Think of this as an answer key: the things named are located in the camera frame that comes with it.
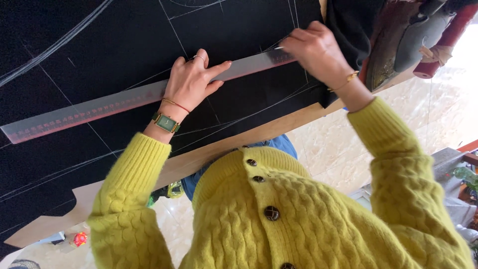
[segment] blue jeans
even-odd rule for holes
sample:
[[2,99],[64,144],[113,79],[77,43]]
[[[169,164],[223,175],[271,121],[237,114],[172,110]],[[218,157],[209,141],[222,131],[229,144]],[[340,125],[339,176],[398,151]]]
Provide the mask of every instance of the blue jeans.
[[[278,136],[276,138],[273,138],[271,140],[266,140],[264,142],[258,142],[254,143],[251,145],[248,145],[250,147],[255,147],[255,146],[270,146],[277,148],[285,153],[290,154],[292,157],[297,159],[297,152],[295,151],[294,146],[292,145],[291,141],[289,138],[283,134],[281,136]],[[206,170],[211,166],[211,164],[214,163],[214,161],[204,165],[198,172],[187,176],[181,180],[181,184],[183,186],[184,192],[186,193],[186,196],[189,198],[189,200],[193,200],[193,194],[194,190],[196,189],[196,185],[199,182],[199,179],[201,176],[206,172]]]

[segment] ribbed sleeve cuff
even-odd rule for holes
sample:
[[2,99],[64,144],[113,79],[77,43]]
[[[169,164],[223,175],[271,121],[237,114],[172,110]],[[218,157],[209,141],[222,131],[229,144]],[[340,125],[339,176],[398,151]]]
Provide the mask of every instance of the ribbed sleeve cuff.
[[419,148],[413,131],[380,97],[376,97],[362,110],[347,114],[347,117],[365,147],[374,156],[389,152],[395,147],[398,151],[406,150],[403,148],[404,140],[408,140],[405,143],[408,146]]
[[171,145],[137,133],[126,147],[103,183],[103,190],[125,193],[151,192]]

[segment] ruler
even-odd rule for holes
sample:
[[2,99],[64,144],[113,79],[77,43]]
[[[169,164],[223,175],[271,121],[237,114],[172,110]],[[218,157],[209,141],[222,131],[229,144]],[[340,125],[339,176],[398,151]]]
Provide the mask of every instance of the ruler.
[[[294,62],[295,59],[281,49],[232,62],[231,67],[213,80],[231,80],[245,75]],[[157,102],[163,97],[168,80],[125,90],[105,97],[86,101],[38,116],[6,124],[0,129],[13,144],[58,132],[73,126],[101,119],[123,111]]]

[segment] red string bracelet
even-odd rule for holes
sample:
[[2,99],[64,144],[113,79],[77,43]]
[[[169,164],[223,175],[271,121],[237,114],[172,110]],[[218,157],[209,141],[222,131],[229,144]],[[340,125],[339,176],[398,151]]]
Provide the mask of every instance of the red string bracelet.
[[189,110],[187,110],[184,106],[182,106],[182,105],[180,105],[180,104],[178,104],[178,103],[176,103],[176,102],[174,102],[174,101],[171,101],[171,100],[166,99],[166,98],[161,99],[161,101],[166,101],[166,102],[171,103],[171,104],[173,104],[173,105],[177,105],[178,107],[180,107],[180,108],[186,110],[188,114],[191,113],[191,112],[190,112]]

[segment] ring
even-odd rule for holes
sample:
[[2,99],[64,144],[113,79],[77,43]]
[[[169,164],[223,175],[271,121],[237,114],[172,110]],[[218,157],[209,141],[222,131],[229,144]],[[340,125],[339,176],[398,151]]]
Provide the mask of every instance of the ring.
[[206,62],[206,60],[204,60],[204,58],[203,58],[202,56],[197,55],[197,54],[193,56],[193,59],[196,58],[196,56],[197,56],[197,57],[200,57],[201,59],[203,59],[204,62]]

